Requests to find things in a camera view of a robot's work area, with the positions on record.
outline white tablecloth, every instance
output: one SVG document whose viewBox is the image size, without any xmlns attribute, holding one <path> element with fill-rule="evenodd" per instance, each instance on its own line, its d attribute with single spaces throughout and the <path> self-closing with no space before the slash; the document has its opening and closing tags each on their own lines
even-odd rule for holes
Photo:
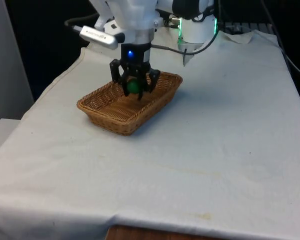
<svg viewBox="0 0 300 240">
<path fill-rule="evenodd" d="M 171 44 L 164 31 L 156 43 Z M 184 82 L 130 137 L 76 108 L 120 57 L 96 51 L 82 49 L 0 149 L 0 239 L 92 240 L 124 224 L 300 240 L 300 97 L 278 48 L 220 33 L 186 67 L 153 49 L 153 68 Z"/>
</svg>

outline wicker basket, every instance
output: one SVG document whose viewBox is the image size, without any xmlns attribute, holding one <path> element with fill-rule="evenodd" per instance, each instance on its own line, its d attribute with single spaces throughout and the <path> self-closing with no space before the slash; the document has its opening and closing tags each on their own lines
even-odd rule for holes
<svg viewBox="0 0 300 240">
<path fill-rule="evenodd" d="M 77 107 L 95 125 L 129 136 L 173 99 L 182 81 L 179 75 L 162 72 L 154 91 L 145 92 L 140 101 L 138 95 L 126 97 L 120 85 L 109 82 L 79 100 Z"/>
</svg>

